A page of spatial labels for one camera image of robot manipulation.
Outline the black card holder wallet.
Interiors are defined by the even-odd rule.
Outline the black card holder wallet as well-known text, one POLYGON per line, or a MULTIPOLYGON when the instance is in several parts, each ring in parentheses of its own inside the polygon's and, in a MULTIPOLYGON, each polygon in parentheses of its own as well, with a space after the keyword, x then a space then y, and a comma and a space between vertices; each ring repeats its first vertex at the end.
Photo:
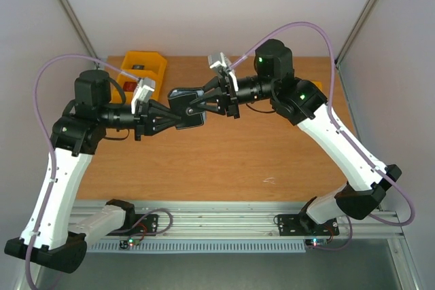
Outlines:
POLYGON ((181 118, 175 125, 177 130, 196 128, 205 124, 205 111, 190 104, 202 95, 204 91, 200 88, 174 88, 168 93, 171 112, 181 118))

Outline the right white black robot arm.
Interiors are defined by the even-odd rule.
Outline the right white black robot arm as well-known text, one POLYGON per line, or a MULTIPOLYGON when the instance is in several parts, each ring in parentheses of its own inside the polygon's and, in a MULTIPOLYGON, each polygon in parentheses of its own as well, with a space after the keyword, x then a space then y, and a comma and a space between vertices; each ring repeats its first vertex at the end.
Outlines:
POLYGON ((267 98, 275 113, 309 135, 346 176, 342 187, 303 206, 296 222, 306 234, 314 234, 325 222, 342 215, 363 220, 402 174, 395 164, 386 165, 372 156, 350 134, 313 82, 295 77, 292 51, 283 42, 268 39, 256 49, 255 77, 236 79, 224 55, 210 56, 209 66, 216 76, 184 113, 208 111, 238 117, 239 105, 267 98))

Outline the yellow bin middle left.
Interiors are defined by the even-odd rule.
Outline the yellow bin middle left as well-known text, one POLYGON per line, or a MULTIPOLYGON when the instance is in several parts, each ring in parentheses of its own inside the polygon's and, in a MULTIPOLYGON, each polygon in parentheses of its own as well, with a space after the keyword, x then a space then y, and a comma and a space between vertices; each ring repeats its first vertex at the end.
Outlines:
MULTIPOLYGON (((133 75, 140 78, 150 78, 156 83, 155 91, 153 92, 151 99, 157 101, 160 97, 160 90, 162 86, 162 78, 155 72, 144 70, 144 71, 131 71, 133 75)), ((133 92, 137 87, 137 81, 127 77, 122 74, 118 74, 115 81, 122 88, 126 96, 126 103, 129 104, 133 97, 133 92)), ((118 90, 113 86, 111 90, 111 103, 121 103, 122 98, 118 90)))

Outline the yellow bin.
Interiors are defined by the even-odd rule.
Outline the yellow bin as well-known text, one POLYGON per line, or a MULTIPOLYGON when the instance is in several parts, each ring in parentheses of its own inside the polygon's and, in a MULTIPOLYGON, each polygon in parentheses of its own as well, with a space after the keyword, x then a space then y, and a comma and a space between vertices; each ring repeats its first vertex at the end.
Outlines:
POLYGON ((126 53, 122 62, 122 70, 130 73, 131 71, 144 71, 132 69, 133 65, 145 65, 145 70, 157 73, 163 80, 167 67, 167 60, 158 52, 129 51, 126 53))
POLYGON ((320 90, 322 90, 323 86, 320 81, 312 81, 313 84, 315 84, 320 90))
MULTIPOLYGON (((156 83, 155 91, 153 92, 151 99, 157 101, 160 97, 160 90, 162 86, 162 78, 155 72, 144 70, 144 71, 131 71, 133 75, 140 78, 150 78, 156 83)), ((122 88, 126 96, 126 103, 129 104, 133 97, 133 92, 137 87, 137 81, 127 77, 122 74, 118 74, 115 81, 122 88)), ((111 90, 111 103, 121 103, 122 98, 118 90, 113 86, 111 90)))

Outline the dark item in far bin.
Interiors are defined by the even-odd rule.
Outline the dark item in far bin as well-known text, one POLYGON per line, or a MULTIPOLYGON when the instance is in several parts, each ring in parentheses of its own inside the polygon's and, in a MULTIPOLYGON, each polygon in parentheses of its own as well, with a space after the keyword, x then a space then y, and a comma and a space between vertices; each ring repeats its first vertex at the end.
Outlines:
POLYGON ((145 70, 145 65, 133 65, 132 69, 134 69, 134 70, 145 70))

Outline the yellow bin far left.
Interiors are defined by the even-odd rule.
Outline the yellow bin far left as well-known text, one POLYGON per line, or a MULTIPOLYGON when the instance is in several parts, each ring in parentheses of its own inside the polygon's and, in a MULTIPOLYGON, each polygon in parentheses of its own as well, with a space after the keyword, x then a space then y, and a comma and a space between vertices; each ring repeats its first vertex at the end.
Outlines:
POLYGON ((133 65, 145 65, 145 70, 157 73, 163 80, 167 67, 167 60, 158 52, 129 51, 126 53, 122 62, 122 70, 130 73, 131 71, 144 71, 132 69, 133 65))

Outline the left small circuit board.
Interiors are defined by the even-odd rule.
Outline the left small circuit board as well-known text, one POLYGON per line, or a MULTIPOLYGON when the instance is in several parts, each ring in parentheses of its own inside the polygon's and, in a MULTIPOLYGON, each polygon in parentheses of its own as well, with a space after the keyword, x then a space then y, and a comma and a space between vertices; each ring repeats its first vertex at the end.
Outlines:
POLYGON ((121 240, 119 242, 119 248, 121 250, 127 250, 139 246, 140 244, 141 244, 140 239, 129 238, 127 240, 121 240))

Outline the small circuit board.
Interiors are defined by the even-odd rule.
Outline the small circuit board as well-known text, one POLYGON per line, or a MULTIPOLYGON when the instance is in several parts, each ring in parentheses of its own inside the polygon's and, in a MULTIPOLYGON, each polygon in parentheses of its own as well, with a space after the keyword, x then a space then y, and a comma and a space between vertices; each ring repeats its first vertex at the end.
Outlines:
POLYGON ((305 240, 305 246, 309 248, 323 247, 330 242, 327 238, 310 238, 305 240))
POLYGON ((141 244, 140 239, 129 238, 127 240, 121 240, 119 242, 119 248, 121 250, 127 250, 139 246, 140 244, 141 244))

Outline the right small circuit board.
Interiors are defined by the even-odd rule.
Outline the right small circuit board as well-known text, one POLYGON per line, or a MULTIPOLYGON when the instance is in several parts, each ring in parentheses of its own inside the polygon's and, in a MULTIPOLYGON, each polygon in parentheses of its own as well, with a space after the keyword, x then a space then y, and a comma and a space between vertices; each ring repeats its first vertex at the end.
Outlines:
POLYGON ((327 238, 310 238, 305 240, 305 246, 309 248, 323 247, 330 242, 327 238))

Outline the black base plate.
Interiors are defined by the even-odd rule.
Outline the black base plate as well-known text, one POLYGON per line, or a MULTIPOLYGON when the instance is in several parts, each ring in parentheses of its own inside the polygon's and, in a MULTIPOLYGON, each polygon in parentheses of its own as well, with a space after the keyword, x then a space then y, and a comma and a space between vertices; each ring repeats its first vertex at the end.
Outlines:
POLYGON ((158 214, 153 213, 142 219, 139 224, 131 229, 123 227, 123 232, 115 230, 108 233, 108 236, 131 236, 133 234, 153 233, 157 231, 158 227, 158 214))
POLYGON ((340 234, 336 219, 315 225, 310 231, 306 231, 300 224, 298 214, 278 214, 273 218, 280 236, 338 236, 340 234))

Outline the aluminium rail frame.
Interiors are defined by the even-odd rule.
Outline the aluminium rail frame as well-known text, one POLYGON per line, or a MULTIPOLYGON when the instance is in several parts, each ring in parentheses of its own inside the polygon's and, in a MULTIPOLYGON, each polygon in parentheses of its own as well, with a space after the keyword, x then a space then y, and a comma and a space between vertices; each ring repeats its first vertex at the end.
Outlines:
MULTIPOLYGON (((173 225, 163 239, 278 239, 274 224, 278 214, 298 213, 304 202, 231 202, 231 201, 145 201, 127 200, 140 215, 153 209, 167 209, 173 215, 173 225)), ((69 226, 79 223, 100 211, 107 200, 76 200, 69 218, 69 226)), ((340 234, 334 240, 349 236, 345 217, 337 218, 340 234)), ((353 239, 403 239, 401 227, 394 227, 367 217, 351 219, 353 239)))

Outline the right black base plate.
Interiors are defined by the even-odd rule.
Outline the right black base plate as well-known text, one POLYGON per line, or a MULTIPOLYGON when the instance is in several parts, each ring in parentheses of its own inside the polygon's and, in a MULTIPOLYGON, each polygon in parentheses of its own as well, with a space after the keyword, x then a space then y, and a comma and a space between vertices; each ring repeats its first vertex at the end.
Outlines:
POLYGON ((310 231, 306 231, 300 224, 298 214, 278 214, 273 218, 280 236, 338 236, 340 234, 336 219, 315 225, 310 231))

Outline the left aluminium corner post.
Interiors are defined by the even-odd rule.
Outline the left aluminium corner post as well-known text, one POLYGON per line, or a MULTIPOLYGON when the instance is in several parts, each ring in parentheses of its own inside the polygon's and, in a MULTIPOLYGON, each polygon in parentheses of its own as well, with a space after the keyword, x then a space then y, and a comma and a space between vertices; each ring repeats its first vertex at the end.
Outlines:
POLYGON ((85 32, 79 18, 77 17, 69 0, 57 0, 63 12, 65 13, 70 25, 73 27, 75 34, 78 36, 80 42, 86 49, 89 56, 99 59, 97 52, 94 49, 87 33, 85 32))

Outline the aluminium corner post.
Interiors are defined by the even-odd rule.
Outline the aluminium corner post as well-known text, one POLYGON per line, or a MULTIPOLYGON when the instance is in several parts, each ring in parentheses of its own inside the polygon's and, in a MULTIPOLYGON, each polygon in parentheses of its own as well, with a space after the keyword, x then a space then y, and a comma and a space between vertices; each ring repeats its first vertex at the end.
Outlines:
POLYGON ((379 0, 366 0, 359 16, 357 17, 357 20, 355 21, 354 25, 352 26, 347 38, 345 39, 345 42, 343 46, 341 47, 340 51, 336 55, 335 58, 335 66, 338 69, 341 65, 341 63, 344 61, 347 53, 350 51, 352 45, 356 41, 357 36, 362 31, 364 25, 370 18, 370 15, 372 14, 373 10, 375 9, 377 3, 379 0))
POLYGON ((70 25, 73 27, 75 34, 78 36, 80 42, 86 49, 89 56, 99 59, 97 52, 94 49, 87 33, 85 32, 79 18, 77 17, 69 0, 57 0, 63 12, 65 13, 70 25))

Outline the right aluminium corner post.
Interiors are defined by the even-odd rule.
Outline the right aluminium corner post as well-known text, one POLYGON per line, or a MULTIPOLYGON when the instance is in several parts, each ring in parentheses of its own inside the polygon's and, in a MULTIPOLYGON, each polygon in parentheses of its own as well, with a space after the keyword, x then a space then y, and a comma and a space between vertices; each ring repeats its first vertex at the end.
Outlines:
POLYGON ((355 21, 354 25, 352 26, 347 38, 345 39, 345 42, 343 46, 341 47, 340 51, 336 55, 335 58, 335 66, 338 69, 341 65, 341 63, 344 61, 347 53, 350 51, 352 45, 356 41, 357 36, 362 31, 364 25, 370 18, 370 15, 372 14, 373 10, 375 9, 377 3, 379 0, 366 0, 359 16, 357 17, 357 20, 355 21))

